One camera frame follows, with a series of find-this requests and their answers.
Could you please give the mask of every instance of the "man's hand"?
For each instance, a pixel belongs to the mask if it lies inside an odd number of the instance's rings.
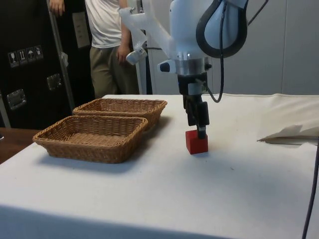
[[[64,0],[50,0],[50,10],[57,17],[65,12]]]
[[[126,62],[127,55],[131,52],[129,45],[121,44],[118,48],[118,52],[116,54],[119,63],[124,64]]]

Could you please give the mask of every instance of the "khaki pants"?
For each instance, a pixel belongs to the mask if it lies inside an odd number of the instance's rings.
[[[118,47],[91,48],[91,77],[96,98],[105,95],[139,94],[136,67],[127,62],[120,65],[116,56],[117,50]]]

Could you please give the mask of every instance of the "brown basket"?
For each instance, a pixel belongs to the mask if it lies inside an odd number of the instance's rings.
[[[167,105],[160,100],[97,99],[73,110],[75,115],[142,117],[154,126]]]
[[[134,152],[145,118],[70,116],[39,132],[33,141],[51,156],[122,163]]]

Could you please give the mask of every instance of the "label sticker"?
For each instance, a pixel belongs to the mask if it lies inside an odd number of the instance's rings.
[[[11,68],[19,66],[19,60],[16,51],[9,52],[8,57]]]
[[[28,62],[33,62],[36,60],[35,58],[35,51],[33,49],[33,47],[29,47],[26,49],[26,53],[28,55]]]
[[[24,65],[28,63],[25,49],[18,50],[18,59],[19,59],[20,65]]]
[[[35,46],[35,57],[37,60],[43,59],[43,52],[41,46]]]

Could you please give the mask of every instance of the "wooden floor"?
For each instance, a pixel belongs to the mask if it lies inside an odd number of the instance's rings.
[[[32,144],[33,136],[38,130],[0,128],[0,164]]]

